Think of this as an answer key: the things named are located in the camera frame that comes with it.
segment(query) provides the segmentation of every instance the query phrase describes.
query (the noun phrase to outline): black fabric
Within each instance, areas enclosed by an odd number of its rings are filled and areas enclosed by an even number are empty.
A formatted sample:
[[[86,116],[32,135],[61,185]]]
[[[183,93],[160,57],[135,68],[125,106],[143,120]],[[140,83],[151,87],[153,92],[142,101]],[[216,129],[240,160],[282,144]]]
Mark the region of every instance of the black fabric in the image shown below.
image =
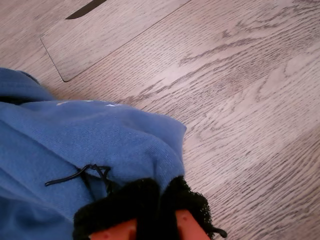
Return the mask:
[[[171,181],[162,195],[161,208],[165,209],[164,212],[168,212],[168,215],[172,215],[176,210],[189,210],[210,239],[213,239],[214,233],[220,234],[223,238],[227,237],[224,230],[213,226],[207,199],[200,193],[192,192],[183,176]]]
[[[158,184],[141,179],[120,191],[81,208],[74,216],[74,240],[88,240],[89,235],[122,222],[137,219],[136,240],[179,240],[176,210],[189,210],[210,239],[214,233],[227,233],[212,225],[208,201],[191,191],[182,176],[176,177],[160,197]]]
[[[81,208],[74,215],[74,240],[89,240],[89,235],[137,219],[137,240],[150,235],[159,202],[159,186],[152,179],[127,184],[117,193]]]

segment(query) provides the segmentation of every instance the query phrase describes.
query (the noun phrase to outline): orange object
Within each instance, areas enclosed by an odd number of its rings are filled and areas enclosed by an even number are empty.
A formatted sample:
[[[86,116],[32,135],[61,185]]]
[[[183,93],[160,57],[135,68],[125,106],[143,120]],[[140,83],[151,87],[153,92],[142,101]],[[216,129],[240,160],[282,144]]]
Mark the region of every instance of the orange object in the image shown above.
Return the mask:
[[[175,215],[180,240],[210,240],[188,210],[178,210]],[[91,240],[135,240],[136,233],[137,220],[132,219],[107,230],[95,232],[89,237]]]
[[[95,232],[89,237],[91,240],[135,240],[137,233],[137,220],[122,222],[107,230]]]
[[[210,240],[188,210],[175,212],[180,240]]]

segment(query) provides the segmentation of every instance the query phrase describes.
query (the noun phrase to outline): laminate floor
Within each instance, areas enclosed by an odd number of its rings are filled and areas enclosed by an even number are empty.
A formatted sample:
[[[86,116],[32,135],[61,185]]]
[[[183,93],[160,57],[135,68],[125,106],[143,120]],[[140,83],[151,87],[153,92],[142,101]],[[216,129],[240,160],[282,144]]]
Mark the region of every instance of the laminate floor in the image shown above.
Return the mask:
[[[0,1],[0,66],[33,74],[61,99],[115,101],[183,122],[186,179],[228,239],[320,239],[320,1],[145,5],[160,15],[132,13],[122,30],[150,22],[119,45],[99,42],[112,26],[92,23],[99,31],[70,54],[78,28],[50,47],[88,2]]]

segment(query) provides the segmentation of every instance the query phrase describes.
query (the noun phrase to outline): black drawstring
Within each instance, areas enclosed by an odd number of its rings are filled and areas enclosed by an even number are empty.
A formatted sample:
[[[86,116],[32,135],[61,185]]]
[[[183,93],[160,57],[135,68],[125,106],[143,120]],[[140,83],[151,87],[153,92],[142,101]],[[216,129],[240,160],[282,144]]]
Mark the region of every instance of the black drawstring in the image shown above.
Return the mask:
[[[104,182],[106,193],[108,195],[111,194],[112,193],[112,185],[111,185],[111,181],[107,177],[108,172],[111,170],[111,168],[108,167],[108,166],[97,166],[96,164],[85,165],[80,171],[78,171],[77,173],[75,173],[75,174],[73,174],[71,176],[67,176],[67,177],[64,177],[64,178],[61,178],[61,179],[57,179],[57,180],[48,181],[44,185],[46,187],[48,187],[48,186],[53,185],[53,184],[60,184],[60,183],[69,181],[71,179],[75,179],[75,178],[81,176],[82,173],[84,173],[87,169],[92,169],[92,170],[96,170],[97,171],[97,173],[101,177],[101,180]]]

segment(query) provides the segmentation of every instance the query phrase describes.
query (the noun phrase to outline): blue fabric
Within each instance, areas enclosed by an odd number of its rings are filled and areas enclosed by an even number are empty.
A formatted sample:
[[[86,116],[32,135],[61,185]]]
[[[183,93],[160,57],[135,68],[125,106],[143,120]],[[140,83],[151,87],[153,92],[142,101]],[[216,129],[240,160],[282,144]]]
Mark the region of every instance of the blue fabric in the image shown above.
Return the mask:
[[[107,101],[56,100],[30,75],[5,68],[1,97],[28,101],[0,102],[2,240],[72,239],[73,215],[93,199],[81,178],[44,183],[87,164],[110,166],[108,177],[120,186],[152,178],[162,191],[184,174],[186,127],[168,116]],[[105,197],[97,179],[94,194]]]

